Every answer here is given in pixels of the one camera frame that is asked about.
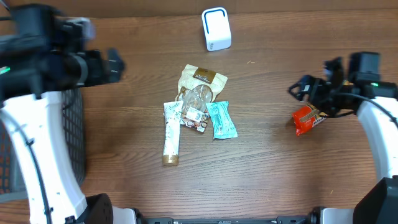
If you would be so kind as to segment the orange spaghetti pasta packet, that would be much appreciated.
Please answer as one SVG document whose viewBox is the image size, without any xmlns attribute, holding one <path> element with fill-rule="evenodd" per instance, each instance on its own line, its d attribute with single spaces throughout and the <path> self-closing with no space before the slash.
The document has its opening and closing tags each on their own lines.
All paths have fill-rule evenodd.
<svg viewBox="0 0 398 224">
<path fill-rule="evenodd" d="M 320 112 L 316 107 L 307 104 L 292 114 L 296 135 L 302 135 L 313 129 L 326 119 L 327 114 Z"/>
</svg>

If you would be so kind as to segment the white tube with gold cap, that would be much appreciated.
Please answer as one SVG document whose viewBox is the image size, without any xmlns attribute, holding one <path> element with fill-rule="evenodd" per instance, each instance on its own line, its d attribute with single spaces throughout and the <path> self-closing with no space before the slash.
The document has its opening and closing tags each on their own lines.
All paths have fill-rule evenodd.
<svg viewBox="0 0 398 224">
<path fill-rule="evenodd" d="M 164 103 L 165 142 L 162 156 L 164 166 L 177 166 L 179 162 L 182 107 L 183 101 Z"/>
</svg>

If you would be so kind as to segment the beige nut snack pouch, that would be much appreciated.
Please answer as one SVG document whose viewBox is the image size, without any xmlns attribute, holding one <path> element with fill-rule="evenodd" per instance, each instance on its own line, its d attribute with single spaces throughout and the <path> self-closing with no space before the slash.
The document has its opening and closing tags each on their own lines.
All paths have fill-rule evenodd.
<svg viewBox="0 0 398 224">
<path fill-rule="evenodd" d="M 228 78 L 206 68 L 187 64 L 178 81 L 176 101 L 183 101 L 180 124 L 204 133 L 210 115 L 207 103 L 215 101 Z"/>
</svg>

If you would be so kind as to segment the teal snack bar wrapper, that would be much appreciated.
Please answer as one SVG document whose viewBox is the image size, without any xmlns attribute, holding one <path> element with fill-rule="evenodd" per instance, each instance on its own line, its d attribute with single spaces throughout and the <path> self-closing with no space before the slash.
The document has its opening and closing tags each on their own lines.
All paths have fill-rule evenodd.
<svg viewBox="0 0 398 224">
<path fill-rule="evenodd" d="M 214 139 L 230 139 L 238 137 L 238 133 L 228 113 L 228 101 L 207 103 L 211 121 L 213 123 Z"/>
</svg>

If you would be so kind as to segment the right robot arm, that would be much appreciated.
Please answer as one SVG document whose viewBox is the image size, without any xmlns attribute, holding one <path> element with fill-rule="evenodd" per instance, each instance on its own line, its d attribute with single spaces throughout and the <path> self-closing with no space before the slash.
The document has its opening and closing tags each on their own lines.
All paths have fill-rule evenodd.
<svg viewBox="0 0 398 224">
<path fill-rule="evenodd" d="M 305 75 L 289 87 L 289 94 L 309 109 L 295 124 L 357 116 L 377 176 L 377 184 L 354 208 L 315 207 L 297 223 L 397 223 L 397 84 L 381 80 L 379 62 L 379 53 L 356 52 L 344 70 L 337 57 L 324 63 L 325 79 Z"/>
</svg>

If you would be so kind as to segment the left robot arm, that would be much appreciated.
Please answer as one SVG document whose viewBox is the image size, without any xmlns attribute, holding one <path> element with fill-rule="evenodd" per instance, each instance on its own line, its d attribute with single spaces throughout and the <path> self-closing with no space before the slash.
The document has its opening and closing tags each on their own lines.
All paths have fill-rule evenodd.
<svg viewBox="0 0 398 224">
<path fill-rule="evenodd" d="M 64 91 L 120 81 L 125 65 L 116 49 L 107 58 L 85 44 L 89 19 L 68 19 L 44 4 L 8 9 L 17 28 L 1 37 L 1 120 L 16 152 L 31 223 L 135 223 L 131 208 L 108 195 L 87 197 L 75 178 L 65 137 Z"/>
</svg>

